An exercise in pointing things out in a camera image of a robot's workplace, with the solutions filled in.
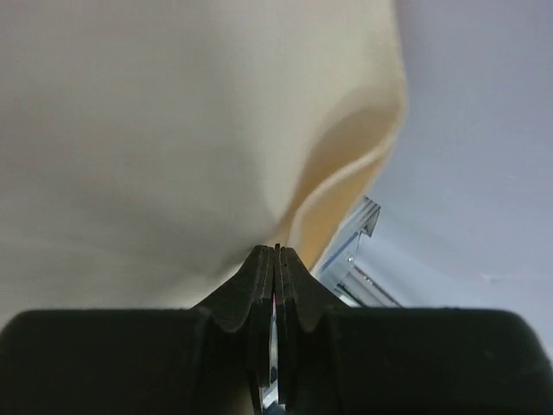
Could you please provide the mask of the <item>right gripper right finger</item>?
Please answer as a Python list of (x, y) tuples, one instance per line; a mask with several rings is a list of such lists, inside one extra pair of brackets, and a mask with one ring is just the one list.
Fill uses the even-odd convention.
[(275, 246), (278, 402), (288, 414), (341, 414), (328, 313), (346, 307), (297, 252)]

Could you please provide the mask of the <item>beige cloth surgical kit roll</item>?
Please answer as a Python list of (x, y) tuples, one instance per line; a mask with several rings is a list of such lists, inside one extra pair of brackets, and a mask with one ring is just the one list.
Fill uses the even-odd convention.
[(389, 157), (392, 1), (4, 1), (1, 317), (188, 306), (306, 265)]

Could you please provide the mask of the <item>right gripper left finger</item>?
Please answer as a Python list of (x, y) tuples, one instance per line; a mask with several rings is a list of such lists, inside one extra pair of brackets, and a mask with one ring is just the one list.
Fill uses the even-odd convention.
[(270, 384), (275, 250), (256, 246), (192, 308), (191, 414), (261, 414)]

